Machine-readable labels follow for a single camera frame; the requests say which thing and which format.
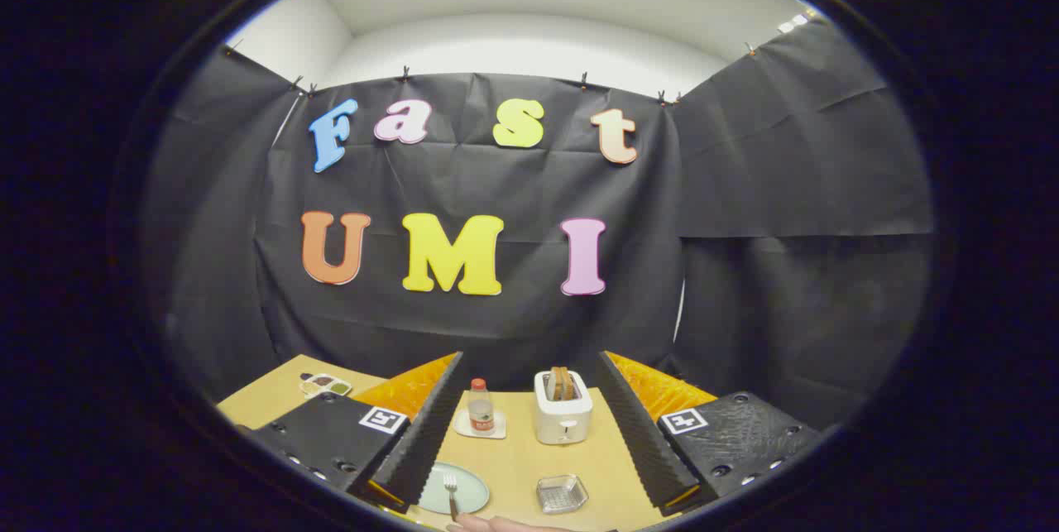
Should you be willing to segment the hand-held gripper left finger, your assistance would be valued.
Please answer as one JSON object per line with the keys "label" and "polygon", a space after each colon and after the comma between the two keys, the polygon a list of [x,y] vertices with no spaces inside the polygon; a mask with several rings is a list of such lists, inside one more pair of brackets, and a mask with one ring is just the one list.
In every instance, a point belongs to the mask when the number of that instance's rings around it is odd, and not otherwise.
{"label": "hand-held gripper left finger", "polygon": [[247,430],[316,482],[398,513],[421,491],[464,393],[462,352],[349,397],[327,389]]}

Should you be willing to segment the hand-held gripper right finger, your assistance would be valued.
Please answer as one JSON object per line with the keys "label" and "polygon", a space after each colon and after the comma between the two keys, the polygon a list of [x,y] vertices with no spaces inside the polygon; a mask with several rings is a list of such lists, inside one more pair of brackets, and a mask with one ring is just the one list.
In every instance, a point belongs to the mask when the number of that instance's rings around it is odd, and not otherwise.
{"label": "hand-held gripper right finger", "polygon": [[714,396],[616,352],[599,352],[597,386],[662,515],[756,486],[821,438],[755,394]]}

